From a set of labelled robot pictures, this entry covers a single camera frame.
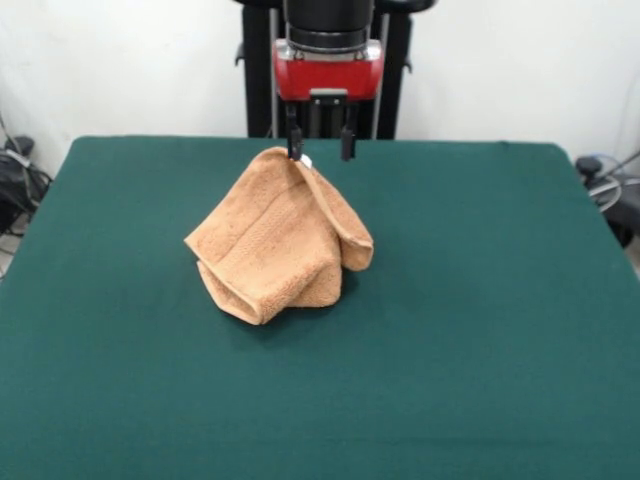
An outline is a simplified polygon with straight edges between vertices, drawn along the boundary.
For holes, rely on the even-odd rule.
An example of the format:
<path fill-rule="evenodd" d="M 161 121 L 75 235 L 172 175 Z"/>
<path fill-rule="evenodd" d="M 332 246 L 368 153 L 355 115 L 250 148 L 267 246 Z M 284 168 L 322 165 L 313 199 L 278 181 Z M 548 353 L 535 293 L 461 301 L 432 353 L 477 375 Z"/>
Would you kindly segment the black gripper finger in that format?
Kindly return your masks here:
<path fill-rule="evenodd" d="M 358 105 L 349 103 L 345 106 L 345 122 L 341 130 L 341 159 L 350 161 L 355 157 L 357 137 Z"/>
<path fill-rule="evenodd" d="M 285 113 L 288 156 L 294 161 L 299 161 L 303 154 L 303 133 L 297 121 L 296 103 L 286 102 Z"/>

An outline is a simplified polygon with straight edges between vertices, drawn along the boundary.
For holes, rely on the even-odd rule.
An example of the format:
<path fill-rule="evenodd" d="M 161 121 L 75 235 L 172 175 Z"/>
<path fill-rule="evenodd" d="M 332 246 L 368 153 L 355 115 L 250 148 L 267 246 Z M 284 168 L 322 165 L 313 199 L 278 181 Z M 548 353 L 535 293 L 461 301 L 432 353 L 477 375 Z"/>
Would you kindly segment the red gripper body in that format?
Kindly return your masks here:
<path fill-rule="evenodd" d="M 367 43 L 355 52 L 320 54 L 274 43 L 273 69 L 283 101 L 308 102 L 315 96 L 371 100 L 382 81 L 384 50 L 380 43 Z"/>

